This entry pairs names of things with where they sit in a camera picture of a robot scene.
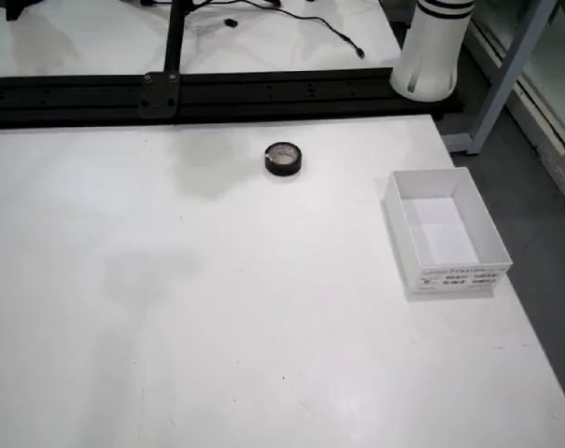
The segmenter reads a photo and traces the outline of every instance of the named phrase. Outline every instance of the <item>cardboard box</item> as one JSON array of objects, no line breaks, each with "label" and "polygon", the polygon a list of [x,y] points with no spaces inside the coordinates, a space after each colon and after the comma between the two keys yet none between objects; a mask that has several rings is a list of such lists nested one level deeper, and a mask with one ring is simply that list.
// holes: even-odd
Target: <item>cardboard box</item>
[{"label": "cardboard box", "polygon": [[466,168],[393,172],[384,206],[413,292],[493,289],[512,265]]}]

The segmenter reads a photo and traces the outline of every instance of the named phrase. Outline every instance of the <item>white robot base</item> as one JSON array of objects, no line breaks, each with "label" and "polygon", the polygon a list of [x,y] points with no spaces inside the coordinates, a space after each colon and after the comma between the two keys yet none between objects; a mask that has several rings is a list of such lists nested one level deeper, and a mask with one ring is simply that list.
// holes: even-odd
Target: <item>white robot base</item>
[{"label": "white robot base", "polygon": [[441,101],[457,84],[457,61],[474,0],[418,0],[390,85],[420,102]]}]

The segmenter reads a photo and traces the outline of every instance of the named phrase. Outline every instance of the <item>black tape roll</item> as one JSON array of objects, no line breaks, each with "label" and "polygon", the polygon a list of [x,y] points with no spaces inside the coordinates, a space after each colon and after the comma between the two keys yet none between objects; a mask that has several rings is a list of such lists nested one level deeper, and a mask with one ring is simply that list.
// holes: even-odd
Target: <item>black tape roll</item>
[{"label": "black tape roll", "polygon": [[302,163],[303,154],[292,143],[274,143],[265,150],[265,168],[273,175],[296,175]]}]

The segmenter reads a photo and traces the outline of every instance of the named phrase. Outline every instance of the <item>wire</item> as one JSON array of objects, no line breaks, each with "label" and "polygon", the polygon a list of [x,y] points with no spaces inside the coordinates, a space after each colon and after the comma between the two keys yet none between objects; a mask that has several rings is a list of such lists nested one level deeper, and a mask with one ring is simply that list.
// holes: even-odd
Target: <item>wire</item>
[{"label": "wire", "polygon": [[[272,3],[274,5],[281,5],[279,0],[265,0],[265,1]],[[227,1],[204,0],[202,3],[195,5],[191,12],[194,12],[197,9],[200,9],[202,7],[210,7],[210,6],[218,6],[218,5],[220,5],[220,6],[221,5],[233,5],[235,3],[246,3],[246,4],[251,5],[253,7],[257,7],[259,9],[262,9],[264,11],[280,12],[282,14],[286,14],[287,16],[290,16],[293,19],[297,19],[299,21],[319,21],[324,26],[326,26],[330,31],[332,31],[335,35],[340,37],[342,40],[347,42],[348,45],[350,45],[353,49],[355,49],[355,51],[357,52],[357,55],[361,59],[365,58],[365,51],[363,51],[363,49],[361,49],[357,44],[355,44],[355,42],[353,42],[353,40],[350,37],[339,32],[338,30],[336,30],[333,26],[330,25],[330,23],[328,21],[326,21],[325,19],[322,19],[319,16],[298,16],[296,14],[293,14],[293,13],[287,11],[286,9],[282,9],[281,7],[264,7],[262,5],[258,5],[257,3],[253,3],[250,0],[227,0]],[[154,1],[153,4],[154,5],[172,5],[172,2],[169,2],[169,1]]]}]

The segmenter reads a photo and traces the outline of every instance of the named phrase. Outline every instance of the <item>white table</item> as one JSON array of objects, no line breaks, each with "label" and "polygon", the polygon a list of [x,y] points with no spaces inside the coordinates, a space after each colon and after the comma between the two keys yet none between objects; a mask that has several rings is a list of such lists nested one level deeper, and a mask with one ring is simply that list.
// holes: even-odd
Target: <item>white table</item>
[{"label": "white table", "polygon": [[[296,14],[328,20],[365,50],[366,59],[317,22],[246,5],[219,6],[188,17],[180,71],[391,67],[400,55],[377,0],[284,0],[283,5]],[[0,9],[0,77],[162,70],[169,11],[121,0],[45,0],[6,23]],[[226,27],[227,18],[239,26]]]},{"label": "white table", "polygon": [[0,133],[0,447],[565,447],[507,279],[404,294],[380,187],[447,166],[426,117]]}]

